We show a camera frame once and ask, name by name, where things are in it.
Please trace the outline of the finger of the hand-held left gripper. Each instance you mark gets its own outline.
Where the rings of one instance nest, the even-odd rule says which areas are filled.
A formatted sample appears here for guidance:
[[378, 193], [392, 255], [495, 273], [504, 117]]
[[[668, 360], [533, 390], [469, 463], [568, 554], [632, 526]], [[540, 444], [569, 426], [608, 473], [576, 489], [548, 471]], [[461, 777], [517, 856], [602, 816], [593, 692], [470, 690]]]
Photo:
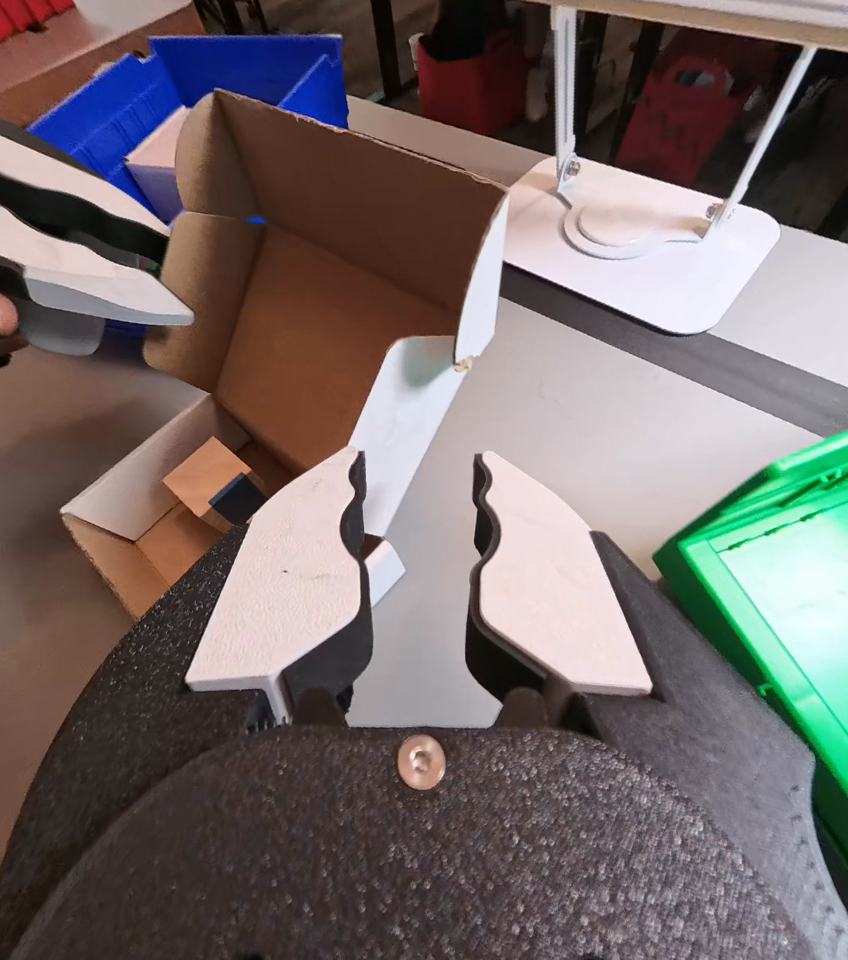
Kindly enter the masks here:
[[0, 205], [118, 263], [162, 263], [169, 227], [118, 186], [0, 134]]
[[77, 241], [62, 239], [0, 204], [0, 295], [21, 306], [28, 332], [41, 347], [70, 351], [90, 331], [52, 332], [64, 315], [133, 323], [150, 328], [186, 328], [189, 306], [152, 272], [105, 257]]

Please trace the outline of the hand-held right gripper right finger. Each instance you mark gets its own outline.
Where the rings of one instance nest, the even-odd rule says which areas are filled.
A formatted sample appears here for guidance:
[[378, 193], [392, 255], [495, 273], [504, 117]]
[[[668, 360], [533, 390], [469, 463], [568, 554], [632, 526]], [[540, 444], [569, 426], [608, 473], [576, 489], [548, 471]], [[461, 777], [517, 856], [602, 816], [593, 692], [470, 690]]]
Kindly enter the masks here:
[[493, 451], [474, 458], [465, 661], [502, 703], [513, 690], [643, 698], [653, 690], [588, 523]]

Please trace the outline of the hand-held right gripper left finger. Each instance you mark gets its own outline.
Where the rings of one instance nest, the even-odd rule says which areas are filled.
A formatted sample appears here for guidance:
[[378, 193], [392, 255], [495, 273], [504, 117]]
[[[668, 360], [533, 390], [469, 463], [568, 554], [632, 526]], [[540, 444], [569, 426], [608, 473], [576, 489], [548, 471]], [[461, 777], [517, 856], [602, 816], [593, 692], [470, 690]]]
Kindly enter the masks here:
[[364, 453], [348, 446], [255, 513], [187, 670], [191, 691], [262, 692], [278, 723], [308, 690], [349, 712], [373, 653], [366, 492]]

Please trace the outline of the blue plastic bin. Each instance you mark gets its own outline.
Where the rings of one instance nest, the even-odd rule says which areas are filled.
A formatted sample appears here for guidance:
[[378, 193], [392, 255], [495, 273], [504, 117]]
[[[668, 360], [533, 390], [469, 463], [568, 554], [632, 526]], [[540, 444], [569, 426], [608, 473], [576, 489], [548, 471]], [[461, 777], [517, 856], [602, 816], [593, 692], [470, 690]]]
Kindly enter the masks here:
[[86, 84], [33, 134], [146, 203], [125, 157], [181, 106], [182, 211], [163, 273], [187, 327], [149, 327], [154, 369], [211, 386], [233, 345], [262, 359], [284, 334], [302, 355], [316, 336], [369, 331], [374, 284], [394, 222], [375, 174], [421, 158], [348, 131], [342, 39], [335, 35], [163, 36]]

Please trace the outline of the white cardboard box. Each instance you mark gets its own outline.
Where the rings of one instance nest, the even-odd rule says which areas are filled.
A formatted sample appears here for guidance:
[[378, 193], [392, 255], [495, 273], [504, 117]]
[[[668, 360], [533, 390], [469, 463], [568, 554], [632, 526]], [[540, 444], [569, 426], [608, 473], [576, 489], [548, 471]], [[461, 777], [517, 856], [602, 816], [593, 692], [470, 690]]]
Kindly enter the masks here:
[[506, 187], [234, 92], [190, 110], [176, 177], [162, 281], [193, 323], [143, 357], [205, 395], [61, 510], [132, 621], [223, 535], [165, 482], [210, 438], [268, 497], [362, 450], [367, 544], [385, 540], [502, 278]]
[[125, 157], [126, 169], [136, 186], [167, 224], [183, 209], [175, 164], [180, 133], [189, 114], [189, 107], [180, 106]]

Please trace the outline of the blue cube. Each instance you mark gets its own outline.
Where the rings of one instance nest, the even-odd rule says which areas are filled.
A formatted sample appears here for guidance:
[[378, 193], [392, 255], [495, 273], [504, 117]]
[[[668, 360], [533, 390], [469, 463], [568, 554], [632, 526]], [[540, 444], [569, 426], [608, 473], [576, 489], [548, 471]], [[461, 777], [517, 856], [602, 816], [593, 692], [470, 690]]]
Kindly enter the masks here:
[[267, 498], [256, 476], [242, 472], [210, 498], [205, 520], [227, 531], [232, 526], [248, 522]]

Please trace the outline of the wooden cube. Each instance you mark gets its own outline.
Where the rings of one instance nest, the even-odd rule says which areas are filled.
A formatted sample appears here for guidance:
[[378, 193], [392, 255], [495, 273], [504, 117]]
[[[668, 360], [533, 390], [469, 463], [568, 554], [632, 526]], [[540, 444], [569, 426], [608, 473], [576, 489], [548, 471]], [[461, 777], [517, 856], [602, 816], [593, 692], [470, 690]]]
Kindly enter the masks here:
[[231, 522], [216, 512], [212, 501], [252, 472], [249, 464], [213, 436], [167, 473], [161, 485], [202, 522], [227, 530]]

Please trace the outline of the green plastic bin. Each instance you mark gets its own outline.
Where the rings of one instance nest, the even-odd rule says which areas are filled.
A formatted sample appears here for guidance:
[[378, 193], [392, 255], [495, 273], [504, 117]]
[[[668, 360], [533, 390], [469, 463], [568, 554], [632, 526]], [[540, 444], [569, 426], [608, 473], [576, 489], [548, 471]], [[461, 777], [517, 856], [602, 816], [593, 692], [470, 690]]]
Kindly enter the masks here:
[[848, 430], [753, 475], [653, 561], [813, 751], [814, 811], [848, 874]]

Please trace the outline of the white metal stand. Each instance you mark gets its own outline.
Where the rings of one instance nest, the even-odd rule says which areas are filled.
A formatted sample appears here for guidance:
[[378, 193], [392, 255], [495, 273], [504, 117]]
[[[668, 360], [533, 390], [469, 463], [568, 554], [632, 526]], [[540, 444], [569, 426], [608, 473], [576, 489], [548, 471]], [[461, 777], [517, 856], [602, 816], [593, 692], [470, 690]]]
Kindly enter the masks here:
[[576, 10], [550, 9], [553, 169], [510, 188], [504, 260], [542, 280], [678, 336], [711, 329], [780, 238], [742, 206], [817, 51], [802, 48], [727, 198], [588, 161], [575, 151]]

